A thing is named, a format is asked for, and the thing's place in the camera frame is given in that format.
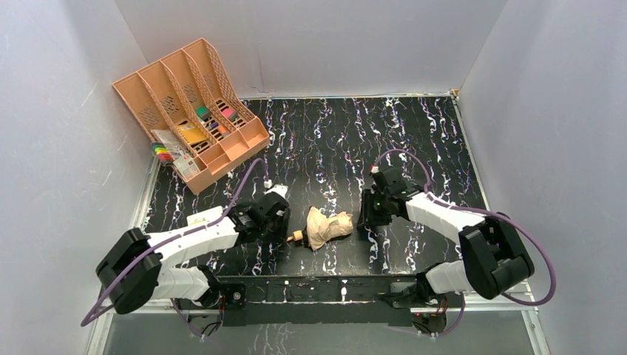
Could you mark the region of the beige folding umbrella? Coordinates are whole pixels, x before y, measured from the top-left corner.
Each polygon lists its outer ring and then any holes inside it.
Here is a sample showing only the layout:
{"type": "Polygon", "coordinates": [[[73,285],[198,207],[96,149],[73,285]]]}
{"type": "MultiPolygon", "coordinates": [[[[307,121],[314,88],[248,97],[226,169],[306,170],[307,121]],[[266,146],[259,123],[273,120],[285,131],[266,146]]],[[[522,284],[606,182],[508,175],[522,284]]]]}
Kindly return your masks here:
{"type": "Polygon", "coordinates": [[[350,236],[353,230],[353,215],[351,213],[340,212],[328,217],[317,207],[311,206],[308,210],[305,227],[294,231],[287,237],[286,241],[304,243],[312,251],[317,251],[332,239],[350,236]]]}

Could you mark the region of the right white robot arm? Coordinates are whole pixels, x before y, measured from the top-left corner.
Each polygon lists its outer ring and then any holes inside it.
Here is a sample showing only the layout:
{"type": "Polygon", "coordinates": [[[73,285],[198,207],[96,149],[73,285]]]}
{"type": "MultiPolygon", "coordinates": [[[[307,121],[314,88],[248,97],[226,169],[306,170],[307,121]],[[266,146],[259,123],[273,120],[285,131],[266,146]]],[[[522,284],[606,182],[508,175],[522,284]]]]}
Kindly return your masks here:
{"type": "Polygon", "coordinates": [[[475,291],[491,300],[532,276],[535,266],[518,232],[502,214],[458,211],[408,183],[398,168],[373,166],[373,185],[362,191],[361,229],[389,225],[394,217],[426,226],[459,246],[460,260],[439,263],[416,275],[416,283],[387,295],[419,302],[450,292],[475,291]]]}

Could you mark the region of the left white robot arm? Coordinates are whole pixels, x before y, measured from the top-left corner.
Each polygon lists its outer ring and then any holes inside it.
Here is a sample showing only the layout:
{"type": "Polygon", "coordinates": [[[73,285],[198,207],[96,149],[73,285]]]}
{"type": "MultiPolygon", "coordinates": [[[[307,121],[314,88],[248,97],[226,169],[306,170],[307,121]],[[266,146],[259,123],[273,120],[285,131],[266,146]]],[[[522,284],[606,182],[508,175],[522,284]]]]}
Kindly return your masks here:
{"type": "Polygon", "coordinates": [[[227,211],[208,209],[210,221],[166,232],[126,231],[96,267],[102,286],[118,314],[128,314],[150,300],[185,299],[203,308],[225,300],[230,308],[243,305],[234,293],[245,288],[220,282],[206,265],[182,263],[213,251],[257,241],[278,243],[287,237],[290,207],[287,187],[276,185],[254,203],[238,203],[227,211]]]}

